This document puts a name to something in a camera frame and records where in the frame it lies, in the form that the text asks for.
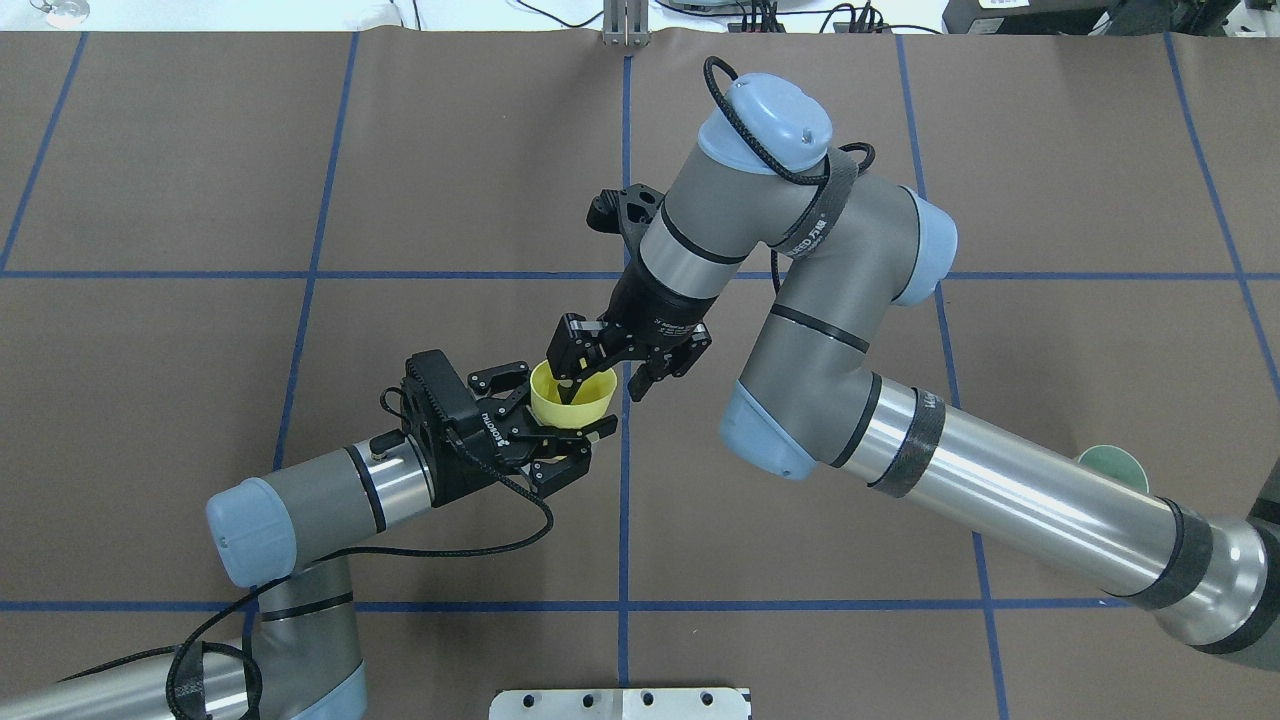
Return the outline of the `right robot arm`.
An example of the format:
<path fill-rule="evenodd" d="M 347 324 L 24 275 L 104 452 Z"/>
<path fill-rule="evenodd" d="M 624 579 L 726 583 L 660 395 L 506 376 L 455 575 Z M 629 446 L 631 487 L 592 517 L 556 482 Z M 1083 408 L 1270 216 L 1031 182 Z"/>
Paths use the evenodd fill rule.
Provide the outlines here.
<path fill-rule="evenodd" d="M 713 108 L 667 190 L 602 192 L 588 224 L 628 260 L 605 309 L 564 315 L 547 347 L 554 398 L 634 363 L 628 397 L 685 374 L 707 315 L 755 249 L 788 260 L 719 423 L 773 475 L 819 466 L 927 509 L 1147 612 L 1180 644 L 1277 670 L 1277 479 L 1240 518 L 1133 489 L 895 379 L 886 322 L 929 301 L 957 227 L 924 192 L 833 141 L 827 110 L 767 73 L 709 56 Z"/>

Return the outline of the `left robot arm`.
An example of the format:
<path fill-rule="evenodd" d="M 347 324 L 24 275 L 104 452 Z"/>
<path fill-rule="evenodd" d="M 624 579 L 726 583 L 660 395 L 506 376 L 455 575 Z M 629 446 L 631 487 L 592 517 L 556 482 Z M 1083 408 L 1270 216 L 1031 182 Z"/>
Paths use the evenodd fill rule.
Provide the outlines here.
<path fill-rule="evenodd" d="M 614 372 L 556 379 L 509 363 L 461 377 L 415 354 L 388 389 L 397 427 L 211 497 L 206 518 L 246 596 L 186 639 L 3 702 L 5 719 L 358 719 L 367 707 L 349 557 L 426 559 L 374 536 L 500 483 L 552 527 L 547 498 L 616 432 Z"/>

